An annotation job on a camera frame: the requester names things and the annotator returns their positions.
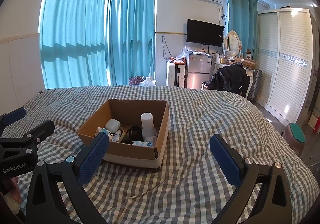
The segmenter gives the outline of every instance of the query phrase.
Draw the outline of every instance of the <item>silver mini fridge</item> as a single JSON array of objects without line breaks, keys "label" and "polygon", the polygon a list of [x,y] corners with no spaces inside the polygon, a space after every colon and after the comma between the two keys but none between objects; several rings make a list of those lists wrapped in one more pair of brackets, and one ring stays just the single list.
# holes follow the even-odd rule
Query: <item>silver mini fridge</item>
[{"label": "silver mini fridge", "polygon": [[202,82],[208,82],[211,69],[211,56],[188,54],[187,88],[200,90]]}]

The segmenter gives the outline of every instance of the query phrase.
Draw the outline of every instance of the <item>tv screen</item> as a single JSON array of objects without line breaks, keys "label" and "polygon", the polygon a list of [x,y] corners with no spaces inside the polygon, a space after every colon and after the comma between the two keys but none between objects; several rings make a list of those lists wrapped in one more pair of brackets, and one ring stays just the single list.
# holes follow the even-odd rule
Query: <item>tv screen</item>
[{"label": "tv screen", "polygon": [[222,47],[223,26],[188,19],[187,42]]}]

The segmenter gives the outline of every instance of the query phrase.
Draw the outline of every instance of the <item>teal curtain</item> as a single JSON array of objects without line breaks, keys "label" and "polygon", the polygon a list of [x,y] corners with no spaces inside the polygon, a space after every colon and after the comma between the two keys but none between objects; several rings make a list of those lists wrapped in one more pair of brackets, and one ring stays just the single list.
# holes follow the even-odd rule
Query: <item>teal curtain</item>
[{"label": "teal curtain", "polygon": [[153,75],[155,0],[108,0],[106,32],[109,85]]},{"label": "teal curtain", "polygon": [[40,56],[47,89],[107,85],[105,0],[45,0]]},{"label": "teal curtain", "polygon": [[252,59],[258,55],[259,24],[257,0],[228,0],[229,31],[234,30],[242,40],[242,53],[250,49]]}]

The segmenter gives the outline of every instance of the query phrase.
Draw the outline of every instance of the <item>floor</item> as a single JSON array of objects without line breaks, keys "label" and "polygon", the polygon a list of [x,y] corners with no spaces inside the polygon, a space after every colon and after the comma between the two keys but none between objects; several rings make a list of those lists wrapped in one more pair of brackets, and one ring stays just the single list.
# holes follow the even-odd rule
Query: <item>floor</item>
[{"label": "floor", "polygon": [[[269,120],[269,122],[274,126],[274,128],[279,133],[281,133],[285,126],[278,119],[276,119],[272,114],[270,114],[265,108],[260,106],[258,103],[254,103],[254,105]],[[310,166],[320,162],[320,135],[317,133],[313,133],[312,127],[309,126],[308,124],[303,126],[302,130],[306,137],[306,144],[302,154],[300,155],[300,158],[307,166]],[[318,184],[320,185],[320,163],[314,166],[310,166],[309,168],[312,174],[316,177]]]}]

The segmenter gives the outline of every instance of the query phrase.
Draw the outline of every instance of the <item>bed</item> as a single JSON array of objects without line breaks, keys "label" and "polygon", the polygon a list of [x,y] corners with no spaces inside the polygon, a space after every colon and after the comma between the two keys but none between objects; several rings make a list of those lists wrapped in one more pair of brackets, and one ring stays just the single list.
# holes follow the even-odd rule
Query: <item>bed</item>
[{"label": "bed", "polygon": [[[77,130],[109,98],[167,100],[169,135],[162,168],[151,172],[103,162],[85,191],[108,223],[211,223],[233,193],[209,149],[219,133],[243,157],[260,164],[283,164],[290,187],[292,223],[298,223],[319,194],[308,167],[261,112],[243,97],[215,90],[178,87],[89,86],[46,90],[24,107],[27,116],[3,137],[21,137],[50,119],[55,132],[39,145],[39,159],[63,161],[84,146]],[[32,173],[19,177],[25,211]],[[70,216],[79,220],[62,183]],[[254,190],[241,220],[250,213]]]}]

